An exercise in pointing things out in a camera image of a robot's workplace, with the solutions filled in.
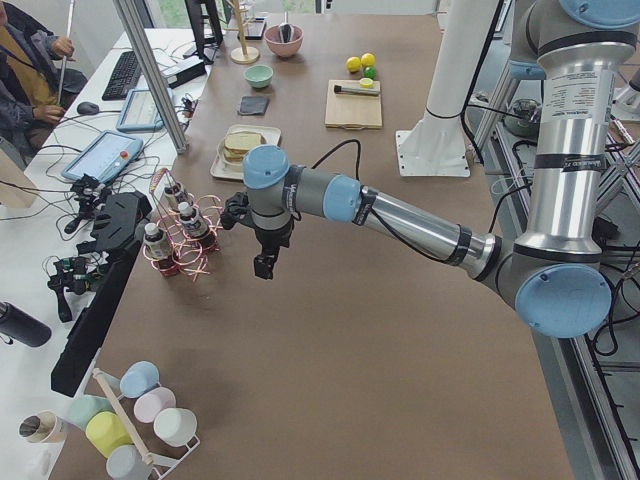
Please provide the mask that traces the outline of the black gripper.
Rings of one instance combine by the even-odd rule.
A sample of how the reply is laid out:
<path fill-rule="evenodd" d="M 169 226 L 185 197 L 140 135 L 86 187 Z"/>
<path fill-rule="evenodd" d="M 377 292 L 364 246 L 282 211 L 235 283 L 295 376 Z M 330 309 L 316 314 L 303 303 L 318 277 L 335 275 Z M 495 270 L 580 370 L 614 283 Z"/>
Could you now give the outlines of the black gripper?
<path fill-rule="evenodd" d="M 285 212 L 274 217 L 265 217 L 251 209 L 247 192 L 236 192 L 226 200 L 220 223 L 225 230 L 241 224 L 254 231 L 261 245 L 261 252 L 254 258 L 254 273 L 257 277 L 270 280 L 278 260 L 281 247 L 288 248 L 294 229 L 294 219 Z"/>

